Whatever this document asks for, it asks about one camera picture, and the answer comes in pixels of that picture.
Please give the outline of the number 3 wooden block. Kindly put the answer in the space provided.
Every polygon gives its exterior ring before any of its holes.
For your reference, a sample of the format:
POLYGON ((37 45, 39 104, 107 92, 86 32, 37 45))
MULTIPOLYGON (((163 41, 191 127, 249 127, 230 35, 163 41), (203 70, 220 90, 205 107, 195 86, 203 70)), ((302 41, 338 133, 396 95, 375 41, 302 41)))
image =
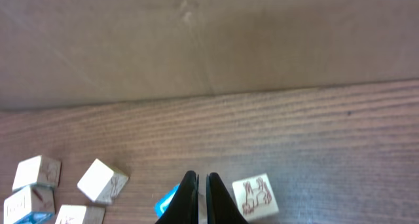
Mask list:
POLYGON ((206 196, 198 194, 198 224, 208 224, 206 196))

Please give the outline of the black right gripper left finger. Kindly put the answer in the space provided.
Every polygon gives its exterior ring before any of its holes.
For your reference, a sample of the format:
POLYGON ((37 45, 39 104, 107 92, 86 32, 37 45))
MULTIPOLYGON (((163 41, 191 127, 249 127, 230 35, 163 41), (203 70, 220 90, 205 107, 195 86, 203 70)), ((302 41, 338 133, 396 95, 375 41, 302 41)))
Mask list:
POLYGON ((190 170, 156 224, 198 224, 199 176, 190 170))

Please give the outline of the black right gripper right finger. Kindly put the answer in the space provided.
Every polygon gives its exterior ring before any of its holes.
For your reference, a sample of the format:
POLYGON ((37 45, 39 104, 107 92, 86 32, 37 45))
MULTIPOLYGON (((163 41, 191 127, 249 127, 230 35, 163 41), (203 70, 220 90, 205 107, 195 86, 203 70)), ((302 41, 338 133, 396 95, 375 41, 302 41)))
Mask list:
POLYGON ((248 224, 218 173, 207 175, 206 204, 208 224, 248 224))

